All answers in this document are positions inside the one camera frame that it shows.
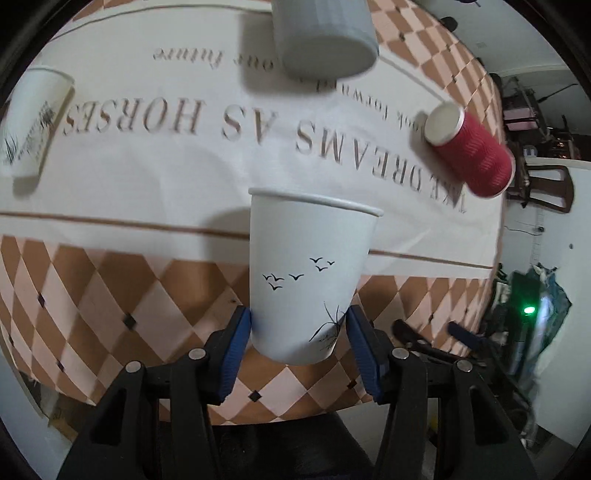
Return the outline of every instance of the blue gripper pad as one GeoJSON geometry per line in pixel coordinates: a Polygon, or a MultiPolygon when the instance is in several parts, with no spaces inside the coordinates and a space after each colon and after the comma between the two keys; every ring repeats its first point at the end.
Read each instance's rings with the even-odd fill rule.
{"type": "Polygon", "coordinates": [[[238,325],[226,349],[226,353],[223,357],[220,367],[220,384],[218,395],[222,401],[224,401],[226,397],[232,393],[234,383],[236,382],[236,377],[238,376],[240,363],[242,362],[242,357],[244,356],[244,350],[246,349],[246,344],[248,343],[248,339],[251,335],[251,311],[247,308],[243,308],[241,311],[236,309],[234,315],[239,315],[238,325]]]}
{"type": "Polygon", "coordinates": [[[347,310],[347,337],[355,355],[355,362],[363,380],[365,391],[374,402],[380,403],[384,397],[381,378],[389,372],[388,353],[381,345],[374,327],[365,317],[358,305],[347,310]]]}

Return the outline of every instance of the chair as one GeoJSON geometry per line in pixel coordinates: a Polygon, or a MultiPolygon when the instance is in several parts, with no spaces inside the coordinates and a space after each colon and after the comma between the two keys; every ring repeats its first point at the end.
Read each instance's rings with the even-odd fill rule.
{"type": "Polygon", "coordinates": [[[527,204],[533,203],[547,209],[560,213],[569,213],[574,202],[574,184],[569,169],[563,165],[528,165],[522,155],[515,156],[515,186],[509,187],[506,191],[508,200],[519,200],[525,208],[527,204]],[[532,171],[559,171],[560,180],[544,179],[530,175],[532,171]],[[564,206],[546,202],[541,199],[532,198],[532,192],[544,193],[554,197],[562,198],[564,206]]]}

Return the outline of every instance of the cup rim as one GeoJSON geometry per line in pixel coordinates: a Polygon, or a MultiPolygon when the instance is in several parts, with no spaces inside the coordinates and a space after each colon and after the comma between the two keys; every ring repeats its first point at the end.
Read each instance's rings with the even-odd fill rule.
{"type": "Polygon", "coordinates": [[[427,121],[425,122],[425,139],[434,147],[442,147],[456,137],[462,129],[465,119],[466,112],[456,102],[440,103],[427,117],[427,121]],[[445,132],[436,133],[437,128],[435,125],[442,120],[441,116],[445,116],[448,112],[457,114],[456,124],[447,124],[447,130],[445,132]]]}
{"type": "Polygon", "coordinates": [[[52,73],[55,73],[57,75],[61,75],[66,80],[68,80],[72,85],[74,85],[74,77],[68,75],[67,73],[64,73],[61,70],[57,70],[57,69],[54,69],[54,68],[51,68],[51,67],[47,67],[45,65],[33,65],[33,66],[29,67],[27,70],[25,70],[25,73],[32,72],[34,70],[45,70],[46,72],[52,72],[52,73]]]}
{"type": "Polygon", "coordinates": [[[296,202],[314,203],[316,205],[325,205],[328,207],[340,208],[343,210],[354,210],[355,212],[367,213],[376,217],[384,215],[382,209],[370,207],[362,203],[350,202],[349,200],[336,199],[325,195],[312,193],[300,193],[290,190],[270,189],[262,187],[253,187],[248,189],[248,193],[260,197],[277,197],[285,200],[295,200],[296,202]]]}

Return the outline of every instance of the red paper cup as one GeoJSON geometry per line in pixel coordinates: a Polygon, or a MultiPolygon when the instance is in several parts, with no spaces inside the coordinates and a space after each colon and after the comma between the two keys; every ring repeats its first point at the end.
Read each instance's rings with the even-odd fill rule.
{"type": "Polygon", "coordinates": [[[425,138],[478,197],[496,197],[513,181],[515,160],[509,149],[454,102],[442,103],[429,115],[425,138]]]}

